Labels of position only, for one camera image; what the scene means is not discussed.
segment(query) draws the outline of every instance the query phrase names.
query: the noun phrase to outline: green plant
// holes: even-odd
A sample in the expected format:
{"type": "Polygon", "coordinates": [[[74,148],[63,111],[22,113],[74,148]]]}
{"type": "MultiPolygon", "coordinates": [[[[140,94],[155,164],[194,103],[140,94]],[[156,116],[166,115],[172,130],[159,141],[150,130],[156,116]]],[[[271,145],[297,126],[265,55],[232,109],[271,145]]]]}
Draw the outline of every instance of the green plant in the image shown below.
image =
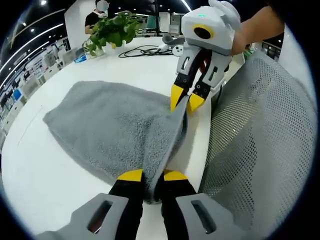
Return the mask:
{"type": "Polygon", "coordinates": [[[121,47],[123,41],[130,43],[140,27],[137,18],[139,17],[133,15],[130,11],[119,12],[112,19],[101,18],[93,26],[93,34],[88,39],[92,43],[86,41],[82,44],[82,47],[92,56],[96,56],[96,50],[101,50],[107,43],[114,44],[116,47],[121,47]]]}

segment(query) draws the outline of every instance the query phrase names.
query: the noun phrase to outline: black cable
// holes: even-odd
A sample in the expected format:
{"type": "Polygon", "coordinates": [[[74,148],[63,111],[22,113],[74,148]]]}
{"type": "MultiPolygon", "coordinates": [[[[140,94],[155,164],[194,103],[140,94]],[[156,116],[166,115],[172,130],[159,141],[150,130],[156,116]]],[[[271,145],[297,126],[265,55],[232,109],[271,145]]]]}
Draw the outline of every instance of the black cable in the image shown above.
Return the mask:
{"type": "Polygon", "coordinates": [[[119,55],[119,58],[124,59],[124,58],[133,58],[133,57],[141,57],[141,56],[155,56],[155,55],[172,55],[172,50],[167,50],[167,51],[160,51],[158,46],[156,45],[142,45],[138,46],[134,49],[125,51],[119,55]],[[135,55],[128,55],[129,53],[132,53],[134,51],[139,51],[139,54],[135,55]]]}

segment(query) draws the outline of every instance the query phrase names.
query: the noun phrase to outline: gray fleece cloth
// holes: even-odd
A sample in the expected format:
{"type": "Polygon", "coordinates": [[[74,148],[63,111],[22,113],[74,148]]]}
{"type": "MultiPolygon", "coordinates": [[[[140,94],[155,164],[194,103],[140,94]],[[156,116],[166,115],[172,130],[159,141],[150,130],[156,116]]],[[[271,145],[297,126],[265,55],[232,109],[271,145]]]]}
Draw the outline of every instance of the gray fleece cloth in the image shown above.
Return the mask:
{"type": "Polygon", "coordinates": [[[60,146],[83,168],[109,184],[125,172],[145,174],[145,200],[187,130],[188,97],[174,112],[167,96],[104,81],[76,83],[43,121],[60,146]]]}

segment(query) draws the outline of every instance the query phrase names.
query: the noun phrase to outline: black t-shirt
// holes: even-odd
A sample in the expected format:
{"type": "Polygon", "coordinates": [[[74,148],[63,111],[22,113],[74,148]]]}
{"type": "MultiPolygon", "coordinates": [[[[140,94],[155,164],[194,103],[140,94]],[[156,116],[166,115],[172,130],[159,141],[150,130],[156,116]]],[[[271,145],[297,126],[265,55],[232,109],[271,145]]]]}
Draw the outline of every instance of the black t-shirt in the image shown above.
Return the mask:
{"type": "Polygon", "coordinates": [[[28,78],[29,76],[30,76],[29,71],[26,71],[26,72],[24,73],[24,75],[23,75],[24,80],[27,80],[27,78],[28,78]]]}
{"type": "Polygon", "coordinates": [[[92,12],[85,18],[85,27],[95,25],[97,22],[99,22],[99,20],[99,16],[96,13],[92,12]]]}

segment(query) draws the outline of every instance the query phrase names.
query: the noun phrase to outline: white table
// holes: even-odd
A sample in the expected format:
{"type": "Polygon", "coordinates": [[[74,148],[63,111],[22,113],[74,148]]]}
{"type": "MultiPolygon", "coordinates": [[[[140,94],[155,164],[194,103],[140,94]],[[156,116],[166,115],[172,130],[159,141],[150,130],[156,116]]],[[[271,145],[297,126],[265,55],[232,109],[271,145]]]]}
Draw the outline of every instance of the white table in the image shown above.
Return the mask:
{"type": "MultiPolygon", "coordinates": [[[[135,38],[125,49],[161,43],[158,37],[135,38]]],[[[55,108],[78,81],[126,83],[170,96],[177,62],[175,56],[123,59],[106,55],[68,65],[32,96],[14,121],[2,151],[5,193],[31,233],[60,229],[68,224],[73,211],[111,189],[62,150],[43,122],[45,114],[55,108]]],[[[183,172],[198,190],[208,152],[210,100],[188,120],[185,142],[168,168],[183,172]]],[[[167,239],[161,206],[144,204],[143,209],[137,239],[167,239]]]]}

